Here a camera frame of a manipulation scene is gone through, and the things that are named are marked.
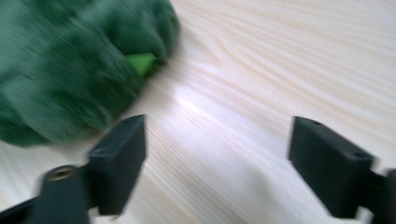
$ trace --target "table surface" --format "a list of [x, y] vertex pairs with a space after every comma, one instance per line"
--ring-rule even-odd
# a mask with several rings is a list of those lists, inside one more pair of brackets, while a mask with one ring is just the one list
[[[177, 48], [123, 115], [147, 115], [148, 159], [124, 216], [95, 223], [364, 223], [328, 216], [287, 160], [290, 127], [315, 119], [396, 167], [396, 2], [172, 2]], [[0, 210], [100, 137], [0, 143]]]

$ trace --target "black plastic bracket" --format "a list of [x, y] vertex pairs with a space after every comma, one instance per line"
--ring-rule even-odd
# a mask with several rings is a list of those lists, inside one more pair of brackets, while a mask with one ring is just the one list
[[289, 159], [333, 217], [354, 218], [363, 206], [372, 223], [396, 224], [396, 170], [375, 174], [372, 155], [325, 125], [294, 118]]
[[87, 224], [94, 207], [119, 216], [145, 158], [144, 116], [124, 119], [89, 152], [85, 166], [47, 172], [39, 195], [0, 213], [0, 224]]

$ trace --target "green plush toy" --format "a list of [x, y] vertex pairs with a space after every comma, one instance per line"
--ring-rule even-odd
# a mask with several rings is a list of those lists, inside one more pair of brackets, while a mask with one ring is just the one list
[[0, 0], [0, 139], [27, 147], [104, 130], [178, 29], [167, 0]]

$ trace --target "light green felt piece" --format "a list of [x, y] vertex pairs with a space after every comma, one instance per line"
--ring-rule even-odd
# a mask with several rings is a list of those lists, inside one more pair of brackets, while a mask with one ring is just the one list
[[0, 0], [0, 139], [28, 147], [105, 130], [178, 31], [168, 0]]

